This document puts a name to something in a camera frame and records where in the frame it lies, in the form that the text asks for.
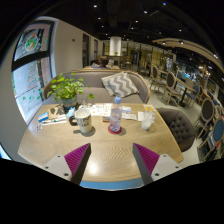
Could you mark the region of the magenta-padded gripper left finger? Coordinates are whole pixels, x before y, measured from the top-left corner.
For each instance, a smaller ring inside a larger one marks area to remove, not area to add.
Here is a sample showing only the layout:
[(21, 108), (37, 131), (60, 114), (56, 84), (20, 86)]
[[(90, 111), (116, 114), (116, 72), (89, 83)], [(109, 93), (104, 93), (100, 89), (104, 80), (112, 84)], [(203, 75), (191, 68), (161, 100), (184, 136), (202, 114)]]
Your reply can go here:
[(54, 175), (79, 185), (90, 155), (91, 144), (87, 143), (65, 156), (56, 155), (44, 165), (44, 169)]

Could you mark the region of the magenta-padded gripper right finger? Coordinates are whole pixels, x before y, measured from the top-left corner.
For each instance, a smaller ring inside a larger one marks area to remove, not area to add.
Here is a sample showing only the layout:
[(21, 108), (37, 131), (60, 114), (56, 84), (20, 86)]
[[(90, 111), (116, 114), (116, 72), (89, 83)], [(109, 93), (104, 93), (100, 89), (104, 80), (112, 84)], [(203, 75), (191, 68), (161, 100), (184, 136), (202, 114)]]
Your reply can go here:
[(159, 155), (137, 143), (133, 144), (132, 152), (145, 185), (181, 170), (168, 154)]

